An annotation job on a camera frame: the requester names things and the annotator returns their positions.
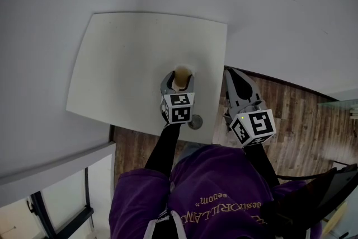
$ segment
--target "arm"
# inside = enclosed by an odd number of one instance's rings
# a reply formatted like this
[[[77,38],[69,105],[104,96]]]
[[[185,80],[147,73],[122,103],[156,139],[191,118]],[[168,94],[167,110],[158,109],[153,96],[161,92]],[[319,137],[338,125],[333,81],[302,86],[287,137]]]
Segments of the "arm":
[[[267,158],[266,152],[261,144],[247,146],[243,149],[250,163],[254,166],[256,171],[266,180],[270,188],[273,188],[276,185],[280,185],[275,170],[272,167],[271,162]]]
[[[163,129],[145,168],[119,177],[109,217],[111,238],[143,238],[149,221],[165,210],[180,126]]]

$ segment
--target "white wall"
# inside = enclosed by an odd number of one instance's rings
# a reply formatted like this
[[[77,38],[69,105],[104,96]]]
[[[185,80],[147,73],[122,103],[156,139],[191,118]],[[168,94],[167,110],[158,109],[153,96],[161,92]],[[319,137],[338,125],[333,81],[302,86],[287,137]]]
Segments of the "white wall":
[[[68,178],[109,154],[115,154],[115,150],[115,143],[107,143],[64,160],[2,177],[0,178],[0,207]]]
[[[88,189],[97,239],[110,237],[109,214],[114,192],[115,155],[109,155],[88,167]]]
[[[0,176],[106,141],[65,111],[94,12],[154,11],[229,24],[226,64],[323,93],[358,88],[358,0],[0,0]]]

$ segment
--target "glass panel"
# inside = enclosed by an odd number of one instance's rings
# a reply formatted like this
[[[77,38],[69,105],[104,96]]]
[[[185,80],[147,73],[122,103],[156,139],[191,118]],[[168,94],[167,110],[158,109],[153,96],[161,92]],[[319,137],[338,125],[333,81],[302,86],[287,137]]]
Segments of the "glass panel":
[[[113,192],[112,155],[109,155],[88,167],[89,197],[91,207],[95,210],[92,215],[93,225],[101,233],[98,238],[110,238],[108,217],[111,210]]]
[[[0,237],[3,239],[44,238],[40,221],[21,199],[0,208]]]
[[[56,232],[86,205],[84,171],[73,174],[42,190],[47,213]]]
[[[347,198],[348,202],[347,209],[341,218],[341,220],[337,223],[337,225],[333,228],[333,232],[339,236],[342,236],[346,232],[349,232],[349,236],[347,238],[351,238],[350,235],[358,234],[358,224],[356,222],[357,214],[358,214],[358,188],[356,188]],[[326,216],[326,219],[331,219],[332,216],[337,211],[332,211],[329,215]]]
[[[358,99],[347,100],[347,101],[336,101],[336,102],[321,102],[318,105],[327,106],[327,107],[339,107],[342,110],[350,110],[354,108],[358,109]]]

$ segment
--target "purple sweatshirt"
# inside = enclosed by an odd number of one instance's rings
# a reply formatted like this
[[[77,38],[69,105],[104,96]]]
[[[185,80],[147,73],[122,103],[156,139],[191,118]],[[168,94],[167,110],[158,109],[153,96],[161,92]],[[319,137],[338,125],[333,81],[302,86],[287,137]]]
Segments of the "purple sweatshirt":
[[[170,181],[153,170],[122,174],[110,212],[111,238],[142,239],[149,221],[166,207],[181,216],[188,239],[275,238],[260,206],[303,185],[294,181],[270,190],[242,149],[209,145],[181,160]],[[311,239],[320,232],[316,227]]]

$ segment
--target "person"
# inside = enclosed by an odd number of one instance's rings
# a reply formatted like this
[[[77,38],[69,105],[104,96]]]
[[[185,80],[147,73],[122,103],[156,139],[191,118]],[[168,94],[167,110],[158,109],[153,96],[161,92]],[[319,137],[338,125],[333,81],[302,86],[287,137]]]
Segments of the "person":
[[[111,238],[275,238],[260,206],[305,182],[280,185],[261,144],[189,143],[172,170],[180,127],[166,125],[145,168],[119,177]],[[321,233],[318,226],[310,237]]]

